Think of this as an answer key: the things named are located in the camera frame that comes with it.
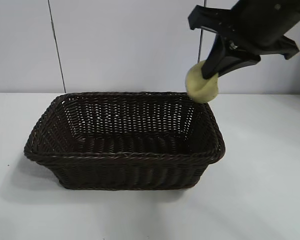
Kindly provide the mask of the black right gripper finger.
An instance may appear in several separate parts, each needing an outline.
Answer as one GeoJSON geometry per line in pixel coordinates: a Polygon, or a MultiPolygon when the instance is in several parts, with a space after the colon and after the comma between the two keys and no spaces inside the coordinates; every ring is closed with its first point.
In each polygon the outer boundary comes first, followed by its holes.
{"type": "Polygon", "coordinates": [[[236,54],[225,54],[225,58],[221,63],[221,69],[217,73],[219,77],[233,72],[235,70],[254,66],[261,61],[259,55],[250,53],[236,53],[236,54]]]}
{"type": "Polygon", "coordinates": [[[226,56],[225,40],[222,36],[217,34],[214,39],[212,49],[201,67],[202,77],[210,79],[217,74],[222,66],[222,61],[226,56]]]}

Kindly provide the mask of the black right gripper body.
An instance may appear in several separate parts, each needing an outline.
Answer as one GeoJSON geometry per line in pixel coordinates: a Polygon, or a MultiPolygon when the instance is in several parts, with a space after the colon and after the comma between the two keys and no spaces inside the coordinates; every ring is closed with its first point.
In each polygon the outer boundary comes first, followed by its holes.
{"type": "Polygon", "coordinates": [[[188,16],[191,30],[204,29],[254,55],[283,55],[300,50],[285,34],[300,22],[300,0],[240,0],[231,9],[196,5],[188,16]]]}

